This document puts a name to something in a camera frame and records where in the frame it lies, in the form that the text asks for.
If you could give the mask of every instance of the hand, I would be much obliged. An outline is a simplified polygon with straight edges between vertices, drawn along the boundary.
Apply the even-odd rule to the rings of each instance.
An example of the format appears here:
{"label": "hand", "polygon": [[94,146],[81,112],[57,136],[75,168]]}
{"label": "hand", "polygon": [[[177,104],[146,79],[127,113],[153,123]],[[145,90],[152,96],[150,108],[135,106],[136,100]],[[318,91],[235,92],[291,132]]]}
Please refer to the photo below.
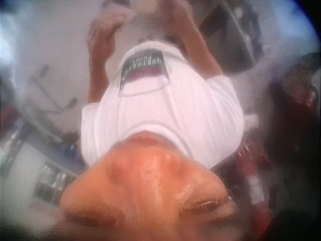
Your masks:
{"label": "hand", "polygon": [[162,7],[167,29],[171,32],[181,35],[195,26],[193,10],[188,0],[164,0]]}
{"label": "hand", "polygon": [[115,32],[124,25],[120,14],[103,13],[90,26],[87,47],[92,64],[104,65],[115,52]]}

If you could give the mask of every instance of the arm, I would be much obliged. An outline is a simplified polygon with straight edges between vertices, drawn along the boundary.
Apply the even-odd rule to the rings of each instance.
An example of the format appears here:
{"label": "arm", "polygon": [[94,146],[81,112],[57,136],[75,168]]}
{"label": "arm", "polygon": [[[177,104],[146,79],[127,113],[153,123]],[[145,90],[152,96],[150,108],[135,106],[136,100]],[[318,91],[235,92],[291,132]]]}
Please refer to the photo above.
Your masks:
{"label": "arm", "polygon": [[192,64],[203,78],[207,79],[223,74],[220,65],[212,56],[195,24],[190,25],[188,29],[181,33],[181,39]]}
{"label": "arm", "polygon": [[103,13],[91,24],[87,41],[90,83],[88,103],[99,102],[109,81],[105,63],[115,52],[115,32],[124,24],[124,16]]}
{"label": "arm", "polygon": [[223,74],[193,20],[188,0],[166,0],[167,25],[182,39],[192,64],[205,79]]}
{"label": "arm", "polygon": [[105,64],[90,63],[88,103],[99,102],[109,86]]}

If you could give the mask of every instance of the mouth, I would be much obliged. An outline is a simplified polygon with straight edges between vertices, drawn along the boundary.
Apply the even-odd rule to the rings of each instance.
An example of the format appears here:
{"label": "mouth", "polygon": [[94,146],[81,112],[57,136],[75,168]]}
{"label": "mouth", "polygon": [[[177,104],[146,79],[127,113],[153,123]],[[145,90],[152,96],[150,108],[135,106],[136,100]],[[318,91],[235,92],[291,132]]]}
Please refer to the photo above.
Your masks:
{"label": "mouth", "polygon": [[176,146],[165,137],[148,131],[135,133],[128,137],[124,143],[139,144],[144,147],[162,146],[176,148]]}

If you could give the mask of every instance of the shirt sleeve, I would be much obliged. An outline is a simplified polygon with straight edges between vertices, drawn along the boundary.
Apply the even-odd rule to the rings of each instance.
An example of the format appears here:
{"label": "shirt sleeve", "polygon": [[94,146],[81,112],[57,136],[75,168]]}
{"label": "shirt sleeve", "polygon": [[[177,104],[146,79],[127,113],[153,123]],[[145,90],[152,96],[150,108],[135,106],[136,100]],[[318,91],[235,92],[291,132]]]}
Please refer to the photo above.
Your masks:
{"label": "shirt sleeve", "polygon": [[221,160],[237,150],[244,132],[243,111],[231,80],[216,76],[207,80],[215,103],[219,128]]}
{"label": "shirt sleeve", "polygon": [[99,103],[91,103],[82,109],[81,152],[89,166],[97,159],[94,126]]}

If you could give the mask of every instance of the white t-shirt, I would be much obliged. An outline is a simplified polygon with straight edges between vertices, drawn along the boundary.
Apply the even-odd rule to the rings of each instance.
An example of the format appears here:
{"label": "white t-shirt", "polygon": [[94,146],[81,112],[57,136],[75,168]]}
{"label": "white t-shirt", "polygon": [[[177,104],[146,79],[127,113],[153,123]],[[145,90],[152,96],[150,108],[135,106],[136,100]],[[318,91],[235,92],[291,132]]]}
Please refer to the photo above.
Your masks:
{"label": "white t-shirt", "polygon": [[126,53],[99,103],[83,108],[82,153],[93,165],[140,131],[160,134],[207,168],[239,146],[243,112],[229,78],[204,80],[181,52],[145,42]]}

